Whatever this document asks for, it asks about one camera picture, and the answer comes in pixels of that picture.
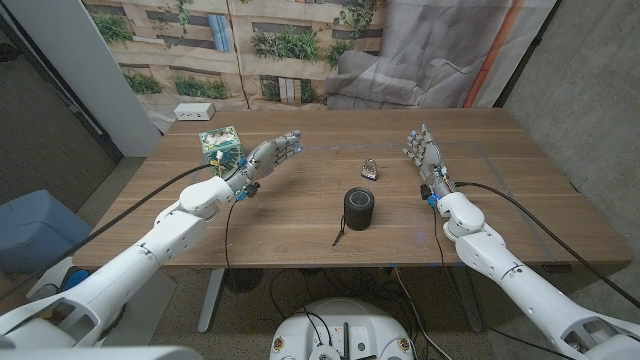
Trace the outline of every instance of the white robot body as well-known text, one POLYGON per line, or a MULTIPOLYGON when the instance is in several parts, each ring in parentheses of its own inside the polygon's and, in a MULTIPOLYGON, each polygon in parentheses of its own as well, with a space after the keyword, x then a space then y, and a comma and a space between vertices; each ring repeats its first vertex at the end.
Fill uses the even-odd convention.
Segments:
POLYGON ((349 298, 330 298, 316 301, 304 309, 278 327, 271 343, 271 360, 340 360, 341 356, 345 356, 347 341, 350 359, 370 356, 378 359, 413 359, 412 345, 402 325, 369 303, 349 298), (325 321, 331 333, 332 346, 329 345, 327 329, 322 321, 313 315, 309 316, 310 321, 304 309, 325 321), (318 329, 320 339, 311 322, 318 329), (345 323, 348 324, 348 340, 345 337, 345 323))

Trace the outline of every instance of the white robotic arm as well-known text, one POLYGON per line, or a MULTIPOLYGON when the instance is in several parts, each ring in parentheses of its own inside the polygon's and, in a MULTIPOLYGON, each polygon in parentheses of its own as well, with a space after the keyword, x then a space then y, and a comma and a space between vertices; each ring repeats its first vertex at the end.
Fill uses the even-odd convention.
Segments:
POLYGON ((409 136, 404 152, 425 180, 423 198, 449 220, 447 237, 460 259, 498 284, 562 354, 580 360, 636 358, 640 326, 585 309, 524 265, 484 219, 482 211, 457 192, 438 146, 425 125, 409 136))
POLYGON ((256 180, 300 151, 299 139, 300 132, 294 131, 266 141, 226 180, 214 177, 184 189, 142 239, 85 281, 0 317, 0 339, 17 349, 93 346, 163 264, 202 239, 219 205, 252 197, 259 187, 256 180), (51 312, 56 315, 44 316, 51 312))

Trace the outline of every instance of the black cord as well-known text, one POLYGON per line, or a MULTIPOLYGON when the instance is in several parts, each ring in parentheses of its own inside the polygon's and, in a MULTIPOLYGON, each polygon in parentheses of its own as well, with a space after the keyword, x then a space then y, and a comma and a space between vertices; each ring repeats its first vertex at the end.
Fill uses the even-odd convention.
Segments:
POLYGON ((407 324, 409 327, 409 334, 414 334, 414 337, 417 338, 418 334, 417 332, 414 333, 413 332, 413 324, 411 323, 411 319, 412 317, 407 315, 405 306, 407 306, 406 303, 404 303, 405 297, 404 297, 404 292, 402 293, 402 295, 398 295, 398 294, 394 294, 397 296, 396 299, 393 298, 387 298, 384 297, 381 292, 379 291, 379 289, 377 289, 377 287, 374 287, 373 289, 369 288, 369 289, 365 289, 365 293, 362 294, 358 294, 357 296, 354 294, 355 293, 355 289, 351 289, 349 288, 347 285, 345 285, 344 283, 342 283, 340 281, 340 283, 342 284, 342 286, 344 286, 347 291, 349 291, 349 293, 345 294, 345 291, 343 289, 341 289, 338 285, 336 285, 336 283, 331 279, 331 277, 329 276, 329 274, 327 274, 327 272, 325 271, 324 268, 321 268, 320 271, 322 272, 322 274, 325 276, 325 278, 327 279, 327 281, 329 281, 329 283, 331 284, 331 286, 336 289, 340 294, 342 294, 342 296, 349 296, 349 297, 361 297, 362 295, 368 294, 376 299, 379 300, 383 300, 383 301, 393 301, 396 303, 396 305, 398 305, 398 307, 400 308, 403 317, 407 320, 407 324))
POLYGON ((444 268, 444 271, 445 271, 445 273, 447 274, 447 277, 449 278, 449 283, 451 284, 451 288, 453 289, 453 293, 454 293, 454 295, 455 295, 456 299, 458 300, 458 303, 460 303, 460 306, 462 306, 462 308, 464 308, 464 310, 465 310, 467 313, 469 313, 469 315, 473 316, 473 318, 474 318, 474 319, 478 320, 478 321, 479 321, 482 325, 484 325, 487 329, 489 329, 489 330, 491 330, 491 331, 493 331, 493 332, 495 332, 495 333, 497 333, 497 334, 500 334, 500 335, 502 335, 502 336, 504 336, 504 337, 506 337, 506 338, 508 338, 508 339, 511 339, 511 340, 514 340, 514 341, 520 342, 520 343, 522 343, 522 344, 525 344, 525 345, 528 345, 528 346, 534 347, 534 348, 536 348, 536 349, 540 349, 540 350, 546 351, 546 352, 551 353, 551 354, 553 354, 553 355, 559 356, 559 357, 561 357, 561 358, 563 358, 563 359, 576 360, 576 359, 574 359, 574 358, 572 358, 572 357, 570 357, 570 356, 567 356, 567 355, 561 354, 561 353, 559 353, 559 352, 557 352, 557 351, 554 351, 554 350, 551 350, 551 349, 547 349, 547 348, 545 348, 545 347, 543 347, 543 346, 536 345, 536 344, 534 344, 534 343, 530 343, 530 342, 528 342, 528 341, 526 341, 526 340, 522 340, 522 339, 517 338, 517 337, 515 337, 515 336, 513 336, 513 335, 509 335, 509 334, 503 333, 502 331, 500 331, 500 330, 498 330, 498 329, 495 329, 495 328, 493 328, 493 327, 491 327, 491 326, 487 325, 484 321, 482 321, 482 320, 480 319, 480 317, 479 317, 479 316, 476 316, 476 314, 474 314, 474 313, 473 313, 473 311, 469 310, 469 308, 467 308, 467 307, 464 305, 464 303, 463 303, 463 301, 462 301, 462 298, 460 297, 460 294, 458 293, 458 289, 456 288, 455 284, 453 283, 453 277, 452 277, 452 276, 451 276, 451 274, 449 273, 449 268, 447 268, 447 266, 446 266, 446 265, 445 265, 445 263, 444 263, 444 253, 442 252, 442 246, 440 246, 440 240, 438 239, 438 232, 437 232, 438 224, 437 224, 437 217, 436 217, 436 209, 435 209, 435 208, 432 208, 432 210, 433 210, 433 225, 434 225, 434 226, 433 226, 433 235, 434 235, 434 237, 436 238, 436 242, 438 243, 438 249, 440 250, 440 260, 442 261, 442 267, 444 268))
POLYGON ((485 189, 485 190, 489 190, 494 194, 498 194, 498 195, 502 196, 504 199, 506 199, 507 201, 509 201, 510 203, 515 205, 516 207, 518 207, 518 209, 520 209, 523 213, 525 213, 531 220, 533 220, 533 222, 535 222, 538 226, 540 226, 540 228, 542 230, 544 230, 544 232, 546 232, 549 236, 551 236, 551 238, 553 240, 555 240, 560 246, 562 246, 565 250, 567 250, 567 252, 569 252, 569 254, 571 254, 573 257, 578 259, 578 261, 580 261, 580 263, 582 263, 582 265, 584 265, 587 269, 589 269, 589 271, 594 273, 598 278, 600 278, 600 280, 604 281, 613 290, 618 292, 618 294, 622 295, 625 299, 629 300, 629 302, 632 303, 635 307, 640 309, 640 301, 638 301, 638 299, 636 299, 633 296, 631 296, 629 293, 627 293, 624 289, 622 289, 616 283, 614 283, 613 281, 609 280, 606 276, 601 274, 595 267, 593 267, 593 265, 591 265, 587 260, 585 260, 582 256, 580 256, 580 254, 575 252, 575 250, 573 250, 569 245, 565 244, 564 241, 560 240, 560 238, 558 236, 556 236, 556 234, 554 234, 551 230, 549 230, 546 226, 544 226, 544 224, 540 220, 538 220, 535 216, 533 216, 533 214, 530 213, 529 210, 527 210, 524 206, 520 205, 520 203, 517 202, 515 199, 513 199, 509 195, 507 195, 507 194, 505 194, 505 193, 503 193, 503 192, 501 192, 499 190, 496 190, 496 189, 494 189, 494 188, 492 188, 490 186, 484 185, 484 184, 460 181, 460 182, 456 182, 456 186, 458 186, 458 187, 476 186, 476 187, 479 187, 479 188, 482 188, 482 189, 485 189))
MULTIPOLYGON (((297 311, 297 312, 294 312, 294 313, 293 313, 293 314, 291 314, 291 315, 295 315, 295 314, 305 314, 305 312, 297 311)), ((318 315, 316 315, 316 314, 314 314, 314 313, 312 313, 312 312, 310 312, 310 311, 306 311, 306 314, 309 314, 309 315, 311 315, 311 316, 313 316, 313 317, 316 317, 316 318, 318 318, 320 321, 322 321, 322 324, 324 325, 324 328, 325 328, 325 329, 327 329, 327 334, 329 334, 329 346, 333 346, 333 341, 331 341, 331 333, 329 332, 329 327, 327 326, 327 323, 326 323, 326 322, 324 322, 324 320, 323 320, 320 316, 318 316, 318 315)))
POLYGON ((344 215, 342 215, 342 220, 340 220, 340 232, 338 232, 338 236, 336 236, 336 240, 333 242, 332 246, 338 245, 338 241, 340 240, 342 235, 344 235, 344 225, 345 225, 344 215))
POLYGON ((313 295, 311 295, 311 289, 309 289, 309 282, 307 281, 307 275, 302 271, 300 271, 300 273, 304 278, 304 286, 307 288, 307 294, 309 294, 309 298, 311 299, 311 301, 313 301, 315 298, 313 297, 313 295))
POLYGON ((91 240, 93 240, 96 237, 102 235, 102 233, 104 233, 105 231, 109 230, 109 228, 111 228, 113 225, 117 224, 120 220, 124 219, 127 215, 131 214, 133 211, 135 211, 137 208, 139 208, 142 204, 146 203, 147 201, 149 201, 149 199, 151 199, 152 197, 156 196, 159 192, 161 192, 162 190, 164 190, 167 187, 169 187, 169 185, 175 183, 176 181, 182 179, 183 177, 185 177, 185 176, 187 176, 187 175, 189 175, 191 173, 194 173, 196 171, 199 171, 199 170, 202 170, 202 169, 205 169, 205 168, 208 168, 208 167, 212 167, 212 166, 213 165, 211 165, 211 164, 200 165, 200 166, 197 166, 197 167, 195 167, 195 168, 193 168, 191 170, 187 170, 187 171, 183 172, 182 174, 174 177, 173 179, 167 181, 166 183, 164 183, 163 185, 161 185, 160 187, 158 187, 157 189, 155 189, 151 193, 149 193, 149 195, 143 197, 142 199, 140 199, 140 201, 138 201, 137 203, 133 204, 130 208, 128 208, 127 210, 123 211, 120 215, 118 215, 115 218, 113 218, 113 220, 111 220, 108 223, 104 224, 102 227, 100 227, 99 229, 97 229, 96 231, 91 233, 89 236, 87 236, 86 238, 80 240, 77 244, 72 246, 70 249, 68 249, 67 251, 65 251, 64 253, 59 255, 58 257, 56 257, 54 260, 50 261, 48 264, 43 266, 40 270, 32 273, 26 279, 22 280, 18 284, 14 285, 11 289, 7 290, 5 293, 0 295, 0 301, 6 299, 9 295, 13 294, 16 290, 18 290, 22 286, 26 285, 27 283, 29 283, 31 280, 33 280, 33 279, 41 276, 42 274, 44 274, 45 271, 49 270, 49 268, 55 266, 60 261, 66 259, 70 255, 72 255, 73 253, 78 251, 78 249, 80 249, 81 247, 83 247, 86 244, 88 244, 91 240))
POLYGON ((233 207, 238 203, 238 199, 236 199, 233 204, 231 204, 231 209, 229 209, 229 216, 227 216, 227 227, 224 230, 224 259, 227 262, 227 269, 229 269, 229 276, 231 276, 231 286, 233 287, 233 293, 235 295, 236 301, 236 311, 238 310, 238 289, 236 288, 236 277, 233 275, 233 270, 231 270, 231 265, 229 264, 229 250, 228 250, 228 238, 229 238, 229 220, 231 220, 231 212, 233 212, 233 207))
POLYGON ((423 360, 429 360, 429 342, 427 341, 427 346, 422 348, 422 353, 420 354, 423 360))
POLYGON ((318 335, 318 346, 324 345, 322 343, 322 339, 320 338, 320 332, 318 332, 318 328, 316 327, 316 324, 314 324, 313 321, 311 320, 311 316, 309 316, 309 313, 307 312, 307 308, 305 308, 303 306, 302 310, 304 310, 304 314, 307 315, 307 319, 309 319, 309 322, 311 323, 311 326, 313 326, 313 330, 315 330, 316 331, 316 335, 318 335))
POLYGON ((278 307, 278 304, 276 303, 276 299, 273 297, 273 283, 275 282, 276 278, 278 276, 280 276, 280 274, 285 273, 287 271, 291 271, 291 270, 295 270, 295 269, 284 269, 284 270, 281 270, 279 273, 277 273, 271 279, 271 282, 269 283, 269 297, 271 298, 271 302, 273 303, 273 306, 276 308, 276 310, 278 310, 278 314, 280 314, 280 316, 282 317, 282 320, 286 319, 286 317, 284 316, 284 314, 282 313, 282 311, 278 307))

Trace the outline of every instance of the small metal object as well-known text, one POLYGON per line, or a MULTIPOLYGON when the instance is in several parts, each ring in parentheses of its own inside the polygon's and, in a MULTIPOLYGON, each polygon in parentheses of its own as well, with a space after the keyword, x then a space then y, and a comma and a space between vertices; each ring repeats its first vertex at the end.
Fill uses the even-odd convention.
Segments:
POLYGON ((398 339, 398 347, 403 352, 407 352, 407 351, 409 351, 409 349, 411 349, 411 345, 409 344, 409 340, 407 340, 405 338, 398 339))
POLYGON ((362 177, 365 179, 376 181, 378 180, 378 165, 373 159, 367 159, 362 166, 362 177))
POLYGON ((273 350, 275 350, 276 352, 280 352, 280 350, 282 350, 282 348, 284 348, 284 339, 279 337, 276 338, 275 340, 273 340, 273 350))

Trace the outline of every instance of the robot finger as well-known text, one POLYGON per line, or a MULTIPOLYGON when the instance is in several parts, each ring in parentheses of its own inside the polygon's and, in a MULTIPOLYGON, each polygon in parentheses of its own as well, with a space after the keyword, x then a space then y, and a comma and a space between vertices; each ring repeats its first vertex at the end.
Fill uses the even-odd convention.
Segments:
POLYGON ((424 143, 429 143, 433 141, 433 135, 431 135, 431 132, 429 131, 429 129, 427 128, 427 125, 425 124, 422 124, 422 137, 423 137, 424 143))

